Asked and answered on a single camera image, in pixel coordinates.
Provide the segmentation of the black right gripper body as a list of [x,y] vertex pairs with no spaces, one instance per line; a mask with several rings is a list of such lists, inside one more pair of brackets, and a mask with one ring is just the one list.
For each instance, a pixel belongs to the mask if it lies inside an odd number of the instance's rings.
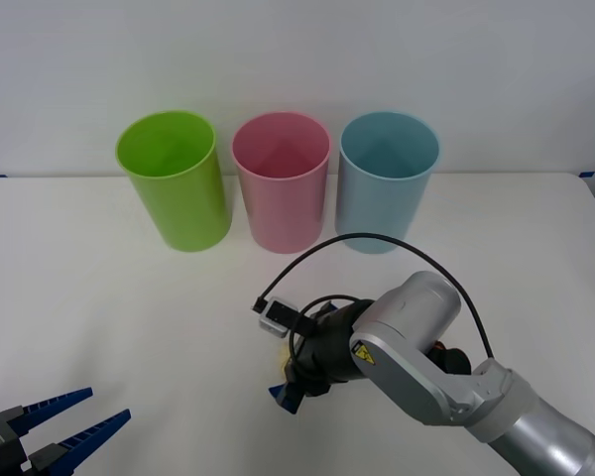
[[285,366],[288,382],[302,386],[306,397],[318,397],[336,384],[350,381],[348,339],[350,305],[328,314],[318,311],[307,316],[314,321],[314,332],[301,336],[294,345],[295,358]]

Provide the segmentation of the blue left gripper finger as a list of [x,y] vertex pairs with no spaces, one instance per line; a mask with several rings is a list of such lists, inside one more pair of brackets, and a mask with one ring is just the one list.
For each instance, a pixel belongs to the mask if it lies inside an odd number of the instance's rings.
[[126,409],[59,442],[51,443],[30,457],[30,475],[68,476],[108,441],[131,418]]
[[17,406],[2,412],[2,418],[17,435],[26,435],[45,421],[93,396],[90,387],[62,394],[28,406]]

